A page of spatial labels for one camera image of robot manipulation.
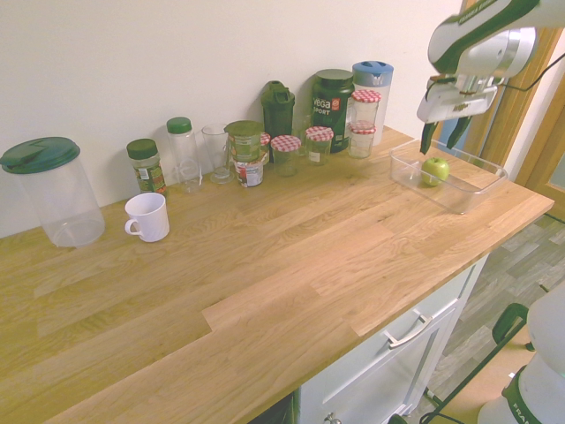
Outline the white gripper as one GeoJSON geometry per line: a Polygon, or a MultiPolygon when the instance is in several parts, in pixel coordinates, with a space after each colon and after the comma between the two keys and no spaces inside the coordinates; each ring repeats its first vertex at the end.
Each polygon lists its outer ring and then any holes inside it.
{"type": "Polygon", "coordinates": [[[467,130],[471,116],[485,113],[492,105],[497,91],[497,87],[487,87],[476,94],[464,95],[454,83],[430,81],[417,111],[417,117],[425,123],[419,152],[423,155],[428,152],[438,122],[458,118],[447,141],[447,148],[452,149],[467,130]]]}

